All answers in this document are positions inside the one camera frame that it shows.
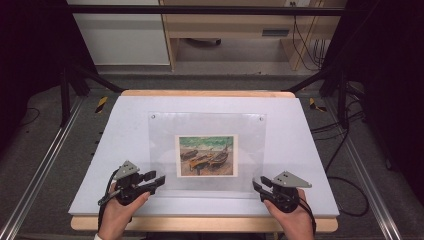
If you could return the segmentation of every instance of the white cabinet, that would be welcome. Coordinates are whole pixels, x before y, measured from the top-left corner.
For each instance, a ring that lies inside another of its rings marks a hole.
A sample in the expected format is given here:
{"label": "white cabinet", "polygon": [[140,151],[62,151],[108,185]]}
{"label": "white cabinet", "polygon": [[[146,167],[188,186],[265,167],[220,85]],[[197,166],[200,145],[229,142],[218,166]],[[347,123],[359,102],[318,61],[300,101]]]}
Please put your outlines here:
{"label": "white cabinet", "polygon": [[[68,4],[158,5],[157,0],[68,0]],[[169,65],[160,14],[74,14],[96,65]]]}

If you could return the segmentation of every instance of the white board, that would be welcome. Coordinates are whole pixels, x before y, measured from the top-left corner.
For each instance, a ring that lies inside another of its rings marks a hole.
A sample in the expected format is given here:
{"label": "white board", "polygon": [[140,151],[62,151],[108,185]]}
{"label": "white board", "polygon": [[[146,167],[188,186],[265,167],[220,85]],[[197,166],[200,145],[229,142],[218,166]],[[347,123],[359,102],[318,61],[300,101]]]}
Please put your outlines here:
{"label": "white board", "polygon": [[[96,215],[110,174],[125,160],[150,170],[148,113],[242,113],[266,114],[263,175],[273,178],[282,171],[312,184],[306,198],[316,217],[339,215],[315,143],[299,99],[260,97],[121,96],[93,157],[88,172],[69,210],[72,215]],[[185,197],[157,194],[135,214],[149,216],[268,216],[257,198]]]}

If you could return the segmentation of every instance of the horizontal black pole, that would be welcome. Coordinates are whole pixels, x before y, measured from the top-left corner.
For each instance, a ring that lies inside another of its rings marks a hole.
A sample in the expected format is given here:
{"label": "horizontal black pole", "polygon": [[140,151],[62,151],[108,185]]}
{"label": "horizontal black pole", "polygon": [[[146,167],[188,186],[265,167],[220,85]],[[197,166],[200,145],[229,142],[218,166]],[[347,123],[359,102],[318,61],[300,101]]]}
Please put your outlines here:
{"label": "horizontal black pole", "polygon": [[155,5],[68,5],[48,6],[52,11],[90,14],[208,14],[208,15],[289,15],[345,16],[364,14],[363,10],[309,7],[247,6],[155,6]]}

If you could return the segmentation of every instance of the table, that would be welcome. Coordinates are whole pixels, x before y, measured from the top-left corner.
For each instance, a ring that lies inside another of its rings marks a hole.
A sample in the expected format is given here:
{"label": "table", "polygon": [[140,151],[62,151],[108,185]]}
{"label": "table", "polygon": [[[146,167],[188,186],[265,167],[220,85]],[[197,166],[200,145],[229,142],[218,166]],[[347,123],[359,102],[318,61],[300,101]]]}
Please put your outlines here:
{"label": "table", "polygon": [[[128,90],[122,96],[192,96],[192,97],[270,97],[294,98],[287,92],[268,91],[174,91]],[[318,232],[333,232],[337,219],[317,217]],[[97,230],[97,216],[75,215],[71,226],[75,230]],[[268,216],[135,216],[127,230],[145,232],[281,232],[278,222]]]}

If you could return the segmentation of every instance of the person's left hand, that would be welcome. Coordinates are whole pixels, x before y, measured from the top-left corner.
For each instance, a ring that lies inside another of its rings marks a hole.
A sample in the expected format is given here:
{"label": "person's left hand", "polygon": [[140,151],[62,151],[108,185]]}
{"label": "person's left hand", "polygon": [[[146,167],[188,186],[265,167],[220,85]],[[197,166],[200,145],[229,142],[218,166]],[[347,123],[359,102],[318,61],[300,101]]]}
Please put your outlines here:
{"label": "person's left hand", "polygon": [[145,192],[127,206],[121,205],[116,198],[112,198],[106,205],[97,235],[103,240],[121,239],[132,215],[146,203],[149,196],[150,193]]}

